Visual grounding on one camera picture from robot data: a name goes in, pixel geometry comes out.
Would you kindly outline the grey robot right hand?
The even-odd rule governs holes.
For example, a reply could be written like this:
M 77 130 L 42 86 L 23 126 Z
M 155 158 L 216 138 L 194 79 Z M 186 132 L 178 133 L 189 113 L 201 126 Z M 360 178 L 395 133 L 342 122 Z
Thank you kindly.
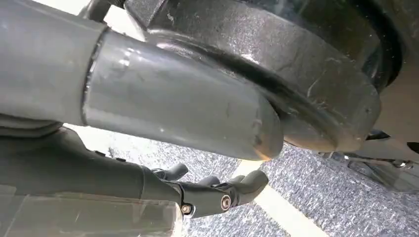
M 252 202 L 260 170 L 180 182 L 85 148 L 70 123 L 234 158 L 277 157 L 283 133 L 264 96 L 195 60 L 32 0 L 0 3 L 0 183 L 17 195 L 168 200 L 196 218 Z

